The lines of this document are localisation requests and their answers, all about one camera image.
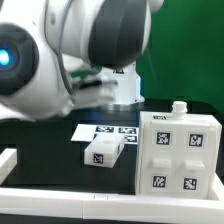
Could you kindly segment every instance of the white block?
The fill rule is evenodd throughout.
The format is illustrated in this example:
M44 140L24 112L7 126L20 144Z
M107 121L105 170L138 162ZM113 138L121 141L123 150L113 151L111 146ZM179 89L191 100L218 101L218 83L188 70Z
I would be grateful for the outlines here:
M112 168L124 148L124 136L100 133L85 149L84 163Z
M17 164L16 149L5 149L0 155L0 184L7 178Z
M172 113L141 112L136 194L208 198L222 126L186 112L184 102L174 102Z
M0 213L47 216L83 217L83 200L88 193L0 188Z

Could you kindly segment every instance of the green wall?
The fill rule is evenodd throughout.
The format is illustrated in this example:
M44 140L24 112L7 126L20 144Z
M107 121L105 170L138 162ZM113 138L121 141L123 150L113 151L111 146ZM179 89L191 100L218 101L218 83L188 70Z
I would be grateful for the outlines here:
M224 0L165 0L148 49L158 85L145 53L137 62L145 98L202 101L224 114Z

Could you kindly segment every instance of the small white cube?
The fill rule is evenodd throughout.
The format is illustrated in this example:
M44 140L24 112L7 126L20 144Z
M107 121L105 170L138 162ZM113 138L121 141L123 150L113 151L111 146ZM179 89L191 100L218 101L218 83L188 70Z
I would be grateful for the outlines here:
M112 168L124 148L124 135L100 133L85 149L86 165Z

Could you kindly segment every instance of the black panel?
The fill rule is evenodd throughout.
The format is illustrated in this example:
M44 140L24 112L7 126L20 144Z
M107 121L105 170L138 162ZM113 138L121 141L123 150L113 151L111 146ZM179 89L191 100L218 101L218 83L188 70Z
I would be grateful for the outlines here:
M146 0L105 0L90 36L93 64L117 69L141 55L146 6Z
M1 9L2 9L3 1L4 1L4 0L0 0L0 11L1 11Z
M172 101L147 100L143 111L169 112ZM208 104L188 102L188 112L223 117ZM125 145L113 169L84 165L84 150L89 143L71 142L78 124L135 127L139 111L116 112L99 108L73 111L63 119L4 122L0 125L0 153L6 147L18 149L18 164L1 185L4 188L84 191L133 195L136 145ZM224 181L224 133L220 144L217 174ZM0 224L134 224L132 222L93 221L0 214Z
M34 39L19 27L0 25L0 50L8 53L9 63L0 63L0 94L11 95L34 76L39 53Z

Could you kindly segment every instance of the black cable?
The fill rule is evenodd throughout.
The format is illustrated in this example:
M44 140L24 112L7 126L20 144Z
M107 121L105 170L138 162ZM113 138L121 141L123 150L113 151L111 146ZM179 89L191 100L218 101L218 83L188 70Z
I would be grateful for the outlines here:
M62 42L63 42L63 35L64 35L64 28L65 28L65 22L68 16L69 9L73 3L73 0L68 0L65 8L62 13L62 19L59 27L59 35L58 35L58 41L57 41L57 59L58 59L58 65L61 73L62 80L64 82L65 88L68 91L70 95L74 95L75 91L73 89L72 80L70 74L65 70L64 62L63 62L63 56L62 56Z
M150 65L150 68L151 68L151 72L152 72L152 75L153 75L153 79L154 79L154 82L155 82L156 90L157 90L158 96L160 96L159 82L158 82L158 79L157 79L157 76L156 76L156 72L155 72L155 68L154 68L154 65L153 65L153 62L152 62L152 57L151 57L151 54L150 54L148 48L147 48L146 52L147 52L148 61L149 61L149 65Z

